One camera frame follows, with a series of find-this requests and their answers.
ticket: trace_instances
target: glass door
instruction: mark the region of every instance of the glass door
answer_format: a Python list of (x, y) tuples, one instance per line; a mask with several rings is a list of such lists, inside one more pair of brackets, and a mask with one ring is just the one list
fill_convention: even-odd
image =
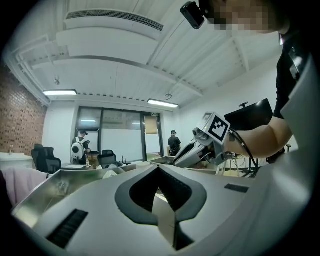
[(146, 160), (163, 157), (161, 124), (159, 116), (143, 115)]
[(102, 118), (101, 150), (112, 150), (116, 160), (144, 159), (140, 113), (105, 109)]

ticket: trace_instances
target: human arm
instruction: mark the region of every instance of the human arm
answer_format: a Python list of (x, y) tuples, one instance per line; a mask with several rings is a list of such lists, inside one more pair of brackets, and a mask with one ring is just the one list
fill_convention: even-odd
[(89, 148), (89, 143), (88, 143), (87, 141), (85, 141), (85, 142), (83, 143), (83, 147), (84, 147), (85, 152), (86, 152), (87, 154), (91, 152), (91, 149)]
[[(268, 125), (254, 130), (238, 131), (254, 158), (268, 158), (280, 151), (292, 137), (284, 119), (273, 117)], [(226, 151), (248, 157), (247, 151), (232, 136), (226, 138)]]

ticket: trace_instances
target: monitor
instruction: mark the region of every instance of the monitor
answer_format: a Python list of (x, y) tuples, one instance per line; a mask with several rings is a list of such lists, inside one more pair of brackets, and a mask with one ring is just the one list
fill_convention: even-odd
[(224, 116), (236, 131), (250, 131), (267, 125), (272, 117), (273, 111), (267, 98)]

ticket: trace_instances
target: person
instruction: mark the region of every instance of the person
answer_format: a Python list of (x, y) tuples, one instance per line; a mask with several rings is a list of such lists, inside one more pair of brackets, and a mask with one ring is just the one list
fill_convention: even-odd
[[(239, 28), (258, 33), (279, 32), (283, 43), (277, 63), (276, 106), (268, 125), (254, 130), (238, 131), (254, 158), (268, 158), (288, 143), (292, 131), (281, 114), (301, 76), (309, 52), (295, 23), (285, 13), (283, 5), (271, 0), (199, 0), (199, 8), (209, 24), (227, 29)], [(247, 151), (232, 136), (226, 139), (225, 150), (243, 156)]]
[(170, 146), (170, 156), (174, 157), (178, 154), (181, 149), (181, 141), (178, 137), (176, 137), (176, 131), (171, 131), (171, 137), (168, 139), (168, 145)]
[[(79, 130), (79, 132), (78, 132), (79, 141), (82, 142), (85, 139), (86, 135), (88, 135), (88, 134), (87, 134), (87, 132), (85, 130)], [(72, 140), (71, 145), (73, 145), (76, 142), (77, 142), (77, 138), (74, 138)], [(84, 147), (85, 152), (83, 154), (82, 159), (79, 160), (79, 164), (81, 164), (81, 165), (85, 165), (86, 164), (87, 154), (91, 152), (91, 149), (89, 148), (89, 143), (90, 142), (88, 140), (83, 143), (83, 147)]]

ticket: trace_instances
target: white cabinet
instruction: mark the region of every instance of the white cabinet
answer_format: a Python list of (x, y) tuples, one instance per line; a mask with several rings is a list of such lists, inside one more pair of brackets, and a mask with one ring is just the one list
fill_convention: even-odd
[(0, 153), (0, 170), (10, 167), (33, 168), (33, 159), (23, 153)]

